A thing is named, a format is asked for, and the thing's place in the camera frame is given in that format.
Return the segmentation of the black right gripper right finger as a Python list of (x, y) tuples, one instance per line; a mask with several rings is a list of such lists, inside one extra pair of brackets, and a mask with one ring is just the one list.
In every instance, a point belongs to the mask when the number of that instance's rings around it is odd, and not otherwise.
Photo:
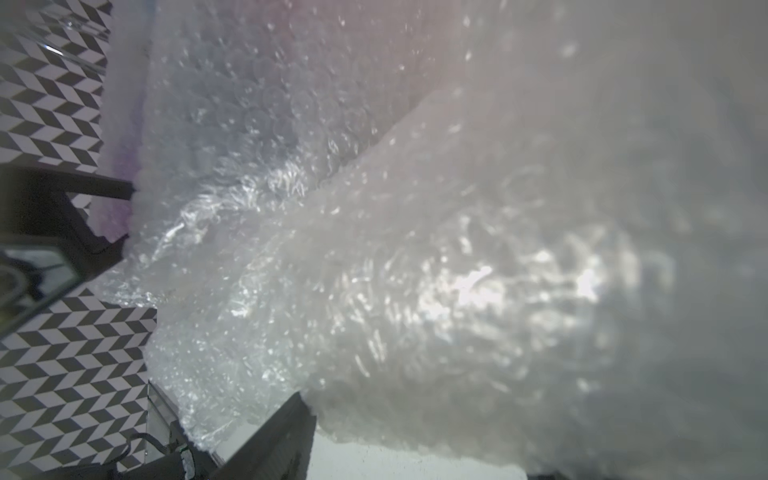
[(551, 473), (538, 473), (538, 474), (532, 474), (532, 473), (526, 473), (526, 479), (527, 480), (600, 480), (599, 476), (594, 476), (591, 474), (573, 474), (573, 473), (562, 473), (562, 472), (551, 472)]

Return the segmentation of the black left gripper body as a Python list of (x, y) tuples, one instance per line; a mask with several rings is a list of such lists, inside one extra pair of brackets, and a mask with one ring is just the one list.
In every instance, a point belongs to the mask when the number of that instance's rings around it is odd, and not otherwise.
[(128, 181), (52, 167), (1, 166), (1, 334), (8, 336), (123, 260), (126, 235), (96, 235), (69, 195), (129, 200)]

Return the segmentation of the blue purple wrapped vase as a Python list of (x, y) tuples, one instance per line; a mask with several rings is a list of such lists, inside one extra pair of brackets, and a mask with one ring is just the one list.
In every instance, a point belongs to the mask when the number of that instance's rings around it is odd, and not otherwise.
[[(132, 182), (140, 169), (145, 82), (118, 79), (105, 86), (100, 118), (103, 142), (97, 173)], [(128, 233), (130, 201), (93, 197), (88, 224), (100, 236), (116, 241)]]

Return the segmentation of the clear bubble wrap sheet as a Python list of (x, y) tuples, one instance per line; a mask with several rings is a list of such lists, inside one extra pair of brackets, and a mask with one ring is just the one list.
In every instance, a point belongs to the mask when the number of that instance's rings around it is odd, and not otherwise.
[(767, 475), (763, 1), (160, 1), (124, 261), (200, 446)]

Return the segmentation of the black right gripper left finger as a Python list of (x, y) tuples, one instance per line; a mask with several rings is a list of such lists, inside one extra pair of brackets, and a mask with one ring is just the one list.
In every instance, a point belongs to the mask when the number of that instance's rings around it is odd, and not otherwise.
[(316, 425), (301, 395), (293, 394), (210, 479), (306, 479)]

